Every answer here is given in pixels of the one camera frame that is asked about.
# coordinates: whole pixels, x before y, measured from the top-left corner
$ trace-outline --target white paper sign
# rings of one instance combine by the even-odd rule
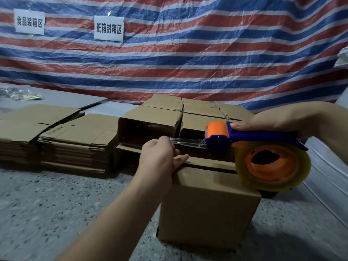
[[[94,16],[94,39],[123,42],[124,18]]]
[[[14,9],[16,32],[45,34],[45,13],[31,10]]]

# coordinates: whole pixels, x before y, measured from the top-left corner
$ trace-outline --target forearm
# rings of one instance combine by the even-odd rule
[[[326,102],[318,109],[314,136],[348,165],[348,109]]]
[[[134,178],[58,261],[128,260],[159,203]]]

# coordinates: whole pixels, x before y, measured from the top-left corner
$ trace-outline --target striped tarp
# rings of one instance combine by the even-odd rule
[[[13,8],[45,12],[45,35],[16,33]],[[94,15],[124,17],[124,43],[94,40]],[[0,81],[125,102],[334,100],[347,44],[348,0],[0,0]]]

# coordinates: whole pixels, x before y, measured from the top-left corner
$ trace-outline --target yellow tape roll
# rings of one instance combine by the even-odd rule
[[[286,143],[239,141],[235,148],[236,171],[249,186],[265,191],[280,191],[300,184],[309,174],[310,158],[307,152]],[[276,161],[261,165],[253,158],[268,150],[280,156]]]

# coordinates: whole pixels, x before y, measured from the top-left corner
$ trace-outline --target person's left arm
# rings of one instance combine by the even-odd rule
[[[128,260],[172,186],[172,172],[188,159],[178,154],[166,136],[144,144],[128,187],[57,261]]]

